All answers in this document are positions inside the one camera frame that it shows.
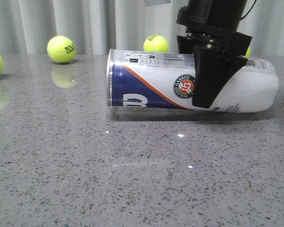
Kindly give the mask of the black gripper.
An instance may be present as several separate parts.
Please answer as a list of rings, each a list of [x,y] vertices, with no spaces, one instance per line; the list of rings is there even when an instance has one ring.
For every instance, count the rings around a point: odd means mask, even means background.
[[[245,0],[190,0],[180,8],[177,24],[186,35],[177,35],[178,52],[193,54],[195,83],[192,105],[209,108],[226,83],[246,65],[242,57],[252,37],[237,31]]]

